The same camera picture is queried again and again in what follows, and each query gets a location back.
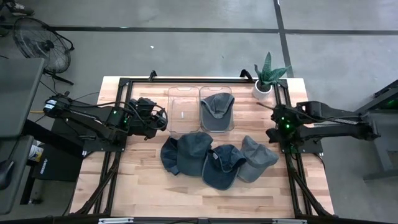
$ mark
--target transparent container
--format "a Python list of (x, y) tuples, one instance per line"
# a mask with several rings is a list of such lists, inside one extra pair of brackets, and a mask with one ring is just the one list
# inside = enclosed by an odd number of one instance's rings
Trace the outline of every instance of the transparent container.
[[(228, 86), (204, 86), (200, 89), (200, 100), (202, 101), (203, 99), (218, 93), (229, 93), (232, 95), (232, 90)], [(233, 105), (228, 110), (228, 113), (230, 113), (230, 116), (228, 116), (229, 121), (219, 121), (217, 119), (209, 120), (209, 116), (206, 115), (205, 110), (207, 109), (203, 106), (203, 103), (200, 102), (200, 126), (202, 130), (209, 131), (211, 133), (224, 133), (234, 129)]]
[(167, 129), (171, 134), (199, 131), (199, 92), (199, 89), (194, 86), (169, 88)]

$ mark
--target electric fan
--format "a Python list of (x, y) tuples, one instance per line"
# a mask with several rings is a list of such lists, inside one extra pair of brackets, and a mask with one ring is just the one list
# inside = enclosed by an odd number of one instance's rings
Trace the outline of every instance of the electric fan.
[(70, 40), (46, 23), (27, 17), (15, 21), (13, 31), (14, 42), (26, 58), (44, 58), (44, 73), (73, 85), (71, 81), (56, 75), (66, 71), (70, 65), (70, 52), (75, 49)]

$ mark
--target desk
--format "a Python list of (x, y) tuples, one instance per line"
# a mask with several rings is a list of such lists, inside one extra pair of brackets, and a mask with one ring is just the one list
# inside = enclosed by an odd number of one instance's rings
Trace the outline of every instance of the desk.
[[(104, 77), (98, 103), (114, 101), (120, 77)], [(288, 78), (292, 104), (307, 101), (304, 81)], [(167, 109), (167, 90), (171, 86), (209, 86), (196, 83), (135, 83), (132, 98), (147, 97)], [(158, 131), (148, 141), (141, 136), (127, 139), (122, 153), (111, 215), (114, 217), (220, 217), (275, 218), (294, 217), (284, 155), (278, 144), (269, 144), (265, 130), (275, 126), (271, 110), (256, 105), (252, 97), (253, 84), (225, 84), (235, 97), (235, 128), (224, 134), (212, 134), (213, 147), (234, 144), (238, 149), (245, 135), (265, 144), (278, 153), (279, 161), (269, 167), (259, 179), (248, 184), (236, 179), (229, 190), (220, 191), (204, 184), (201, 178), (183, 174), (173, 176), (160, 161), (160, 148), (169, 136)], [(275, 105), (272, 91), (264, 102)], [(103, 163), (103, 152), (95, 152), (83, 161), (71, 212), (77, 211), (97, 187)], [(333, 213), (328, 184), (322, 163), (312, 154), (302, 155), (308, 188), (325, 209)], [(304, 210), (298, 191), (300, 208)], [(103, 207), (107, 199), (104, 191)]]

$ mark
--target clear plastic bin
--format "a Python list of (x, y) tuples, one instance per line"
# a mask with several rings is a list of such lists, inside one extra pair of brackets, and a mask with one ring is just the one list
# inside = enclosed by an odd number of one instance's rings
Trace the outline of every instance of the clear plastic bin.
[(187, 134), (200, 129), (199, 92), (194, 86), (169, 88), (167, 129), (171, 134)]
[[(203, 100), (211, 95), (217, 94), (217, 93), (229, 93), (232, 94), (232, 90), (228, 86), (204, 86), (200, 89), (200, 100)], [(231, 110), (231, 119), (229, 121), (229, 125), (227, 127), (222, 127), (222, 128), (215, 128), (215, 127), (209, 127), (207, 126), (203, 120), (203, 110), (204, 108), (202, 105), (199, 107), (200, 108), (200, 126), (202, 130), (204, 131), (209, 131), (211, 133), (224, 133), (226, 131), (230, 131), (234, 129), (234, 113), (233, 113), (233, 106), (230, 108)]]

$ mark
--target potted plant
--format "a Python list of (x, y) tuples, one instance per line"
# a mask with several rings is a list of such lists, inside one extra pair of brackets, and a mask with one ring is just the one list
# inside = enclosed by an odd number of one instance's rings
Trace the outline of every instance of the potted plant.
[(259, 79), (256, 84), (254, 84), (252, 92), (253, 96), (258, 100), (265, 99), (268, 93), (272, 90), (272, 84), (279, 83), (279, 78), (284, 75), (287, 69), (288, 67), (271, 70), (271, 53), (268, 52), (261, 72), (258, 70), (257, 65), (254, 65), (254, 70)]

